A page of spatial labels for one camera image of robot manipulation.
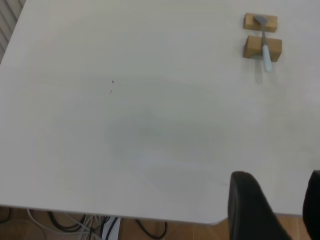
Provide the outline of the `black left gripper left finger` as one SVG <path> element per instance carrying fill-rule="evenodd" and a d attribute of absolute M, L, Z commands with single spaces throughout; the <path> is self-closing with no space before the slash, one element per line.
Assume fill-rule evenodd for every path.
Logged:
<path fill-rule="evenodd" d="M 231 174 L 227 215 L 231 240 L 291 239 L 250 173 L 234 171 Z"/>

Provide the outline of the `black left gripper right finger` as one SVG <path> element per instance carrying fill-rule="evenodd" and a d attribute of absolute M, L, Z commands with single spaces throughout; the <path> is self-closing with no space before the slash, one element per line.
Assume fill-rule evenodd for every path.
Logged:
<path fill-rule="evenodd" d="M 303 202 L 303 222 L 311 240 L 320 239 L 320 171 L 314 170 Z"/>

